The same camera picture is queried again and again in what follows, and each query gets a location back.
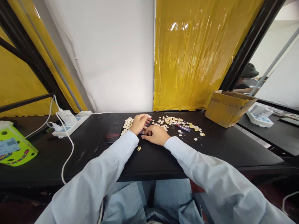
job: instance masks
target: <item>electronic device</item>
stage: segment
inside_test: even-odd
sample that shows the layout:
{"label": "electronic device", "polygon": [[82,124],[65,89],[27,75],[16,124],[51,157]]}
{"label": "electronic device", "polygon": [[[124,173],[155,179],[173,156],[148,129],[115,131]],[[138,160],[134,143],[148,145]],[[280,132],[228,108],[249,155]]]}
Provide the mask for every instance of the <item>electronic device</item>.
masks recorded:
{"label": "electronic device", "polygon": [[299,121],[298,120],[294,120],[294,119],[291,119],[291,118],[280,118],[279,120],[287,122],[287,123],[291,123],[291,124],[296,125],[296,126],[299,127]]}
{"label": "electronic device", "polygon": [[269,106],[260,103],[254,103],[252,107],[246,111],[251,123],[262,128],[269,128],[274,123],[268,118],[274,111],[270,110]]}

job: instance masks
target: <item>open cardboard box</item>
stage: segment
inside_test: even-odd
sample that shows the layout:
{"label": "open cardboard box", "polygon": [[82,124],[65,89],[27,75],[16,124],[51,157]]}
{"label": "open cardboard box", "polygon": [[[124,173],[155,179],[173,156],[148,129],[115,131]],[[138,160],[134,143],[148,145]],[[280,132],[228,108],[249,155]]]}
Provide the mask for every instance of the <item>open cardboard box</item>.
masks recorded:
{"label": "open cardboard box", "polygon": [[229,128],[237,123],[256,101],[254,97],[242,93],[218,90],[213,93],[205,117]]}

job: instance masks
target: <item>yellow plastic curtain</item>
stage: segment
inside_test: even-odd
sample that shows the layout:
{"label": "yellow plastic curtain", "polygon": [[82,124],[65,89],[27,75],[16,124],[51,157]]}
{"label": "yellow plastic curtain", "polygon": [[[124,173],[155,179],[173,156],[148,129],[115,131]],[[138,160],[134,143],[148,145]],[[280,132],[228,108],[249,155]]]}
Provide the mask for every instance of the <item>yellow plastic curtain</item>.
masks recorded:
{"label": "yellow plastic curtain", "polygon": [[[0,27],[0,37],[13,43]],[[27,63],[0,46],[0,106],[27,100],[48,92]],[[49,114],[51,98],[0,113],[0,117],[42,116]],[[58,111],[56,104],[52,112]]]}
{"label": "yellow plastic curtain", "polygon": [[154,111],[206,109],[263,0],[157,0]]}
{"label": "yellow plastic curtain", "polygon": [[30,36],[32,42],[46,62],[60,90],[62,91],[72,109],[76,113],[80,112],[80,109],[77,107],[74,99],[72,98],[57,70],[59,70],[61,75],[64,76],[82,110],[87,110],[87,107],[78,89],[76,88],[76,85],[74,84],[74,81],[71,78],[71,75],[67,70],[58,50],[56,49],[56,46],[53,43],[46,27],[44,26],[32,0],[8,0],[8,3],[14,10],[21,24]]}

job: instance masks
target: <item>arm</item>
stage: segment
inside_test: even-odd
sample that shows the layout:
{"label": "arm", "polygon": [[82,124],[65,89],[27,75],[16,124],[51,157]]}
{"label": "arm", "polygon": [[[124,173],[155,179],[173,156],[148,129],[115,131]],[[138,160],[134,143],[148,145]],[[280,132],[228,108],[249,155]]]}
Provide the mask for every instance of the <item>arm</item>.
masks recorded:
{"label": "arm", "polygon": [[237,93],[251,93],[251,91],[253,90],[252,87],[250,88],[245,88],[245,89],[234,89],[233,92],[237,92]]}
{"label": "arm", "polygon": [[137,147],[137,134],[145,122],[151,120],[148,115],[138,116],[134,118],[130,131],[99,157],[88,162],[80,173],[53,196],[36,223],[97,223],[104,196],[116,183],[125,163]]}
{"label": "arm", "polygon": [[218,205],[218,213],[229,223],[294,223],[273,206],[248,179],[227,162],[197,152],[178,137],[170,137],[163,129],[147,128],[151,136],[143,139],[168,149],[185,174],[204,188]]}

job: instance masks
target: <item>white device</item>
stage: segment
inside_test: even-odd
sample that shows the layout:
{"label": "white device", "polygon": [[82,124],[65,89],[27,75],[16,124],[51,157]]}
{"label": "white device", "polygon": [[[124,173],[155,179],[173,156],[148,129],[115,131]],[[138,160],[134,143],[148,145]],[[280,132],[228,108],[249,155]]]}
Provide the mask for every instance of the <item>white device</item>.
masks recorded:
{"label": "white device", "polygon": [[65,122],[64,124],[65,129],[63,127],[61,128],[55,127],[55,131],[52,133],[52,135],[57,136],[59,138],[63,138],[63,137],[67,137],[68,135],[71,135],[92,114],[90,110],[81,111],[76,116],[72,114],[73,117],[68,113],[67,110],[60,111],[57,114],[60,116],[60,113],[64,115],[64,117],[61,116],[61,118]]}
{"label": "white device", "polygon": [[269,106],[264,104],[255,103],[246,112],[250,121],[263,128],[269,128],[274,123],[268,118],[274,111],[271,111]]}
{"label": "white device", "polygon": [[59,109],[59,112],[57,112],[57,114],[68,126],[74,126],[78,123],[77,119],[70,110]]}

